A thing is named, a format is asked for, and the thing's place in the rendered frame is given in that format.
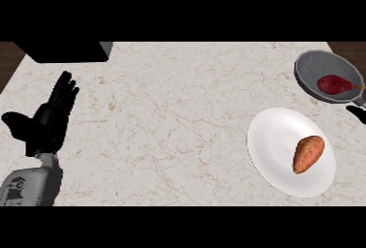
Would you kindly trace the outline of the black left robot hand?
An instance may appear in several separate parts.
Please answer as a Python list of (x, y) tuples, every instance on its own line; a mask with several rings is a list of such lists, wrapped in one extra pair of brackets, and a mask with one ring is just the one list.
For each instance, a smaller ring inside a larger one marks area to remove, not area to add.
[(53, 87), (49, 101), (40, 105), (33, 117), (9, 111), (2, 115), (12, 137), (25, 142), (25, 156), (41, 153), (56, 154), (65, 142), (70, 113), (74, 106), (78, 87), (71, 73), (64, 72)]

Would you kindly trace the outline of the red pear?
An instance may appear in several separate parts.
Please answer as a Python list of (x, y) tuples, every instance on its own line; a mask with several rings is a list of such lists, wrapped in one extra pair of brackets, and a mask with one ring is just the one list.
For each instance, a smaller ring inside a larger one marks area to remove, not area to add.
[(351, 91), (353, 89), (366, 89), (366, 86), (356, 85), (337, 75), (323, 76), (317, 80), (317, 87), (319, 90), (329, 95), (338, 95), (345, 91)]

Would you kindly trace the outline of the grey frying pan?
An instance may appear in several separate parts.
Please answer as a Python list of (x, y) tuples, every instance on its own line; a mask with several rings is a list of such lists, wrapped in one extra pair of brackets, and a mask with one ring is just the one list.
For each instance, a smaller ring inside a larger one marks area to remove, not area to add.
[[(326, 94), (317, 86), (317, 81), (325, 76), (337, 76), (351, 84), (351, 90), (337, 95)], [(337, 54), (325, 50), (304, 52), (295, 61), (297, 84), (304, 92), (322, 102), (329, 104), (354, 103), (354, 107), (345, 109), (366, 125), (366, 83), (353, 64)]]

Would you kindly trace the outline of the orange sweet potato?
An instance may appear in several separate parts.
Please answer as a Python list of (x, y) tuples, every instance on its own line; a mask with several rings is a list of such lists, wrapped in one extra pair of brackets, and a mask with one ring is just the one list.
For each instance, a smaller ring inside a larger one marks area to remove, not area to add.
[(319, 136), (310, 136), (297, 143), (294, 155), (294, 173), (304, 173), (322, 157), (325, 141)]

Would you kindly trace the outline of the white plate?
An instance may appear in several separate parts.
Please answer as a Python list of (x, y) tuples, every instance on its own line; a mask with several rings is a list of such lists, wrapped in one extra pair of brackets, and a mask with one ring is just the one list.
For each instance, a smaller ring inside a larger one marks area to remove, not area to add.
[[(310, 169), (295, 174), (297, 146), (309, 136), (323, 139), (325, 150)], [(269, 108), (257, 114), (248, 128), (248, 152), (261, 177), (281, 192), (298, 198), (313, 198), (326, 192), (337, 173), (334, 147), (322, 129), (301, 113)]]

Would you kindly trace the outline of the black box appliance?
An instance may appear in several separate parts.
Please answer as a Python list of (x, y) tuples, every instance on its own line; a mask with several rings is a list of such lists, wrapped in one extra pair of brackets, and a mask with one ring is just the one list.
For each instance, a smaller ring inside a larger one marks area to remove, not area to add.
[(37, 63), (106, 62), (112, 42), (16, 42)]

